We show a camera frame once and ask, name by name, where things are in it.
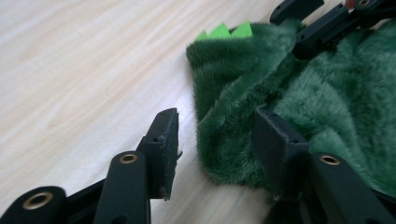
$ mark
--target dark green fabric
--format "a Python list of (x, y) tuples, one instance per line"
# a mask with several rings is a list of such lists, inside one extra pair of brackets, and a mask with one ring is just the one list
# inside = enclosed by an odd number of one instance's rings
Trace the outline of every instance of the dark green fabric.
[(290, 53), (299, 25), (252, 24), (253, 37), (188, 46), (202, 165), (218, 183), (265, 187), (250, 137), (253, 112), (266, 105), (311, 152), (344, 158), (369, 187), (396, 196), (396, 22), (310, 61)]

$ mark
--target wood grain tabletop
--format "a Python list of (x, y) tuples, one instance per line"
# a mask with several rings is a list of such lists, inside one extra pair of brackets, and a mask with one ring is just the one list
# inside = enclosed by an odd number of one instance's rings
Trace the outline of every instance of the wood grain tabletop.
[(171, 200), (151, 200), (152, 223), (263, 223), (264, 189), (216, 185), (198, 162), (185, 50), (222, 22), (268, 22), (280, 2), (1, 0), (0, 214), (30, 189), (70, 195), (105, 178), (176, 107), (184, 154)]

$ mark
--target light wood surface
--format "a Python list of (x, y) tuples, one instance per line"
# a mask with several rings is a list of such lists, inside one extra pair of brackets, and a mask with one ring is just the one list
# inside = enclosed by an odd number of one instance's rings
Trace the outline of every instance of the light wood surface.
[(30, 189), (70, 195), (104, 178), (177, 107), (184, 155), (171, 200), (151, 201), (152, 223), (263, 223), (263, 189), (215, 185), (200, 167), (185, 49), (222, 22), (268, 22), (279, 3), (1, 0), (0, 214)]

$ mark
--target fuzzy green cloth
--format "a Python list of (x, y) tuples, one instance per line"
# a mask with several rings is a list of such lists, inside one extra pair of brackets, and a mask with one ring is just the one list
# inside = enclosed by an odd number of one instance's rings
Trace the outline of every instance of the fuzzy green cloth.
[(188, 46), (202, 165), (218, 183), (265, 187), (250, 138), (254, 110), (266, 105), (311, 152), (344, 158), (370, 188), (396, 197), (396, 21), (310, 61), (290, 53), (299, 26), (251, 24), (251, 37)]

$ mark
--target wooden table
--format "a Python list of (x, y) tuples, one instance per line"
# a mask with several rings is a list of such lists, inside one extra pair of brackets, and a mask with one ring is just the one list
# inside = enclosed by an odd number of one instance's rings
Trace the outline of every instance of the wooden table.
[(215, 185), (200, 167), (185, 49), (222, 22), (268, 22), (279, 3), (0, 1), (0, 214), (30, 189), (70, 195), (104, 178), (158, 112), (177, 107), (184, 155), (172, 199), (151, 201), (152, 222), (262, 223), (263, 189)]

